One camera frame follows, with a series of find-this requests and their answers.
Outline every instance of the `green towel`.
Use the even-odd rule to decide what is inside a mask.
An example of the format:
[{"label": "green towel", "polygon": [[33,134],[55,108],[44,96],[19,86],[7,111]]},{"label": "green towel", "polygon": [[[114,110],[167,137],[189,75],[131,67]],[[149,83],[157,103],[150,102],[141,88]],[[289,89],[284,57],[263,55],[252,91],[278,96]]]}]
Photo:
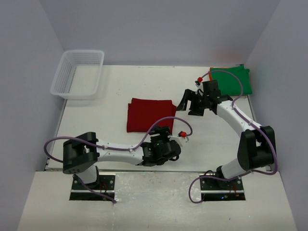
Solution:
[{"label": "green towel", "polygon": [[[244,65],[230,68],[210,68],[210,71],[223,70],[229,71],[239,78],[243,85],[244,95],[252,94],[249,82],[249,69],[245,69]],[[223,72],[215,72],[210,74],[210,79],[217,80],[222,95],[239,95],[241,87],[239,82],[231,75]]]}]

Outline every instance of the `folded red cloth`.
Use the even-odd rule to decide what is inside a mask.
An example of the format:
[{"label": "folded red cloth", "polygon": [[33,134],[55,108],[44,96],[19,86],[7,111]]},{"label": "folded red cloth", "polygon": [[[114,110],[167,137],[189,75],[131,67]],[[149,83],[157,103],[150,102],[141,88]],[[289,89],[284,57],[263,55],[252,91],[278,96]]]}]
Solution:
[{"label": "folded red cloth", "polygon": [[[127,132],[147,132],[157,120],[166,116],[175,116],[176,109],[171,100],[133,98],[128,104]],[[166,119],[157,125],[169,126],[172,133],[173,119]]]}]

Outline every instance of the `white basket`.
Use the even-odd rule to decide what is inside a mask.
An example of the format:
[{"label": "white basket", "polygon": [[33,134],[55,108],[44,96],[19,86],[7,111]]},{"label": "white basket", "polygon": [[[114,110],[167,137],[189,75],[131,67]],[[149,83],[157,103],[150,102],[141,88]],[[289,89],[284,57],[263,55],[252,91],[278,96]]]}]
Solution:
[{"label": "white basket", "polygon": [[102,51],[65,51],[50,88],[51,94],[67,100],[95,99],[103,60]]}]

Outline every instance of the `cable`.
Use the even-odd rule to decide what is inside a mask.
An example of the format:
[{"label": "cable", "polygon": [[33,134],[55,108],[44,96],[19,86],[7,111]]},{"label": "cable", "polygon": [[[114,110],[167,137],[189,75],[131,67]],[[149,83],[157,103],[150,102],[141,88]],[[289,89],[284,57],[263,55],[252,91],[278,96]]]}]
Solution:
[{"label": "cable", "polygon": [[104,198],[106,198],[106,199],[108,199],[108,200],[111,200],[114,204],[116,204],[116,200],[115,200],[114,198],[112,198],[112,197],[110,197],[110,196],[107,196],[107,195],[105,195],[105,194],[99,193],[99,192],[95,192],[94,190],[90,189],[90,188],[82,181],[82,179],[81,179],[79,176],[77,176],[76,174],[73,175],[73,178],[74,178],[74,179],[77,179],[77,180],[81,183],[81,185],[82,185],[86,190],[89,190],[91,193],[93,193],[93,194],[95,194],[95,195],[98,195],[98,196],[104,197]]},{"label": "cable", "polygon": [[[178,117],[175,117],[175,116],[167,116],[167,117],[164,117],[164,118],[161,118],[159,120],[157,120],[155,123],[152,124],[152,126],[149,128],[149,130],[145,133],[144,137],[142,138],[142,140],[133,148],[131,148],[132,150],[136,150],[137,148],[139,148],[142,143],[145,141],[146,137],[150,134],[150,132],[152,131],[152,129],[161,121],[163,120],[166,120],[166,119],[177,119],[179,121],[182,121],[183,123],[185,123],[189,129],[190,129],[190,133],[187,134],[187,136],[191,136],[193,134],[193,129],[191,127],[191,125],[184,119],[181,119],[181,118],[178,118]],[[94,144],[94,143],[90,143],[88,141],[85,141],[83,139],[80,139],[80,138],[76,138],[76,137],[70,137],[70,136],[58,136],[58,137],[55,137],[55,138],[52,138],[48,141],[46,141],[46,143],[44,144],[44,152],[46,154],[46,156],[48,156],[50,159],[54,160],[54,161],[57,161],[57,162],[60,162],[60,163],[63,163],[63,160],[60,160],[60,159],[57,159],[55,157],[53,157],[52,155],[49,154],[49,152],[47,151],[47,146],[50,142],[53,142],[53,141],[56,141],[56,140],[71,140],[71,141],[78,141],[78,142],[81,142],[81,143],[84,143],[85,145],[88,145],[88,146],[92,146],[92,147],[96,147],[96,148],[101,148],[101,149],[109,149],[109,150],[115,150],[115,151],[130,151],[131,149],[130,148],[114,148],[114,147],[107,147],[105,148],[104,145],[97,145],[97,144]]]},{"label": "cable", "polygon": [[227,74],[233,76],[233,77],[239,82],[240,87],[241,87],[241,94],[240,94],[239,96],[237,96],[237,97],[232,101],[231,106],[232,106],[233,110],[236,112],[236,114],[238,114],[239,117],[240,117],[241,119],[243,119],[246,123],[248,123],[250,126],[252,126],[254,129],[256,129],[258,132],[260,132],[260,134],[265,138],[265,140],[266,140],[266,142],[269,144],[270,150],[271,150],[271,152],[272,152],[272,154],[273,154],[273,159],[274,159],[274,170],[273,170],[272,172],[263,172],[263,171],[259,171],[259,170],[251,170],[251,171],[246,172],[246,173],[244,173],[244,174],[241,174],[241,175],[239,175],[239,176],[237,176],[237,177],[232,177],[232,178],[229,178],[229,179],[223,179],[223,178],[212,177],[212,176],[199,176],[199,177],[197,177],[196,179],[194,179],[194,180],[191,182],[191,184],[190,184],[190,186],[189,186],[189,189],[188,189],[188,196],[189,196],[189,199],[190,199],[190,201],[193,202],[194,204],[198,204],[198,203],[201,203],[201,202],[203,201],[203,199],[201,199],[200,201],[194,201],[194,200],[192,199],[192,197],[191,197],[192,186],[193,186],[193,184],[194,184],[197,180],[199,180],[199,179],[215,179],[215,180],[221,180],[221,181],[230,181],[230,180],[235,180],[235,179],[237,179],[237,178],[239,178],[239,177],[246,176],[246,175],[248,175],[248,174],[251,173],[251,172],[257,172],[257,173],[261,173],[261,174],[264,174],[264,175],[274,175],[274,174],[276,174],[277,169],[278,169],[276,151],[275,151],[275,148],[274,148],[273,144],[271,143],[270,139],[268,138],[268,136],[267,136],[260,128],[258,128],[256,125],[254,125],[253,123],[250,123],[250,121],[249,121],[248,119],[246,119],[246,118],[236,109],[236,107],[235,107],[235,105],[234,105],[234,103],[235,103],[239,98],[242,97],[243,92],[244,92],[244,90],[243,90],[243,85],[242,85],[241,81],[240,81],[239,78],[238,78],[236,75],[234,75],[233,73],[231,73],[231,72],[229,72],[229,71],[224,71],[224,70],[208,71],[208,72],[205,73],[201,78],[204,78],[205,76],[207,76],[207,75],[209,75],[209,74],[211,74],[211,73],[214,73],[214,72],[223,72],[223,73],[227,73]]}]

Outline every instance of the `folded green cloth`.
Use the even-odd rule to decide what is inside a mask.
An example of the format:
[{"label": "folded green cloth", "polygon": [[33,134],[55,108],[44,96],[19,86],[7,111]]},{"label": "folded green cloth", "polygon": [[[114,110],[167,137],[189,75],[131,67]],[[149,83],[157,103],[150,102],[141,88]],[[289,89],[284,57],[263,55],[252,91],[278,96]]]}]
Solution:
[{"label": "folded green cloth", "polygon": [[[243,85],[244,95],[252,94],[249,82],[249,69],[245,69],[244,65],[230,67],[230,68],[214,68],[210,71],[223,70],[229,71],[239,78]],[[241,94],[241,87],[239,82],[231,75],[223,72],[215,72],[209,75],[210,80],[217,80],[219,89],[222,95],[239,95]]]}]

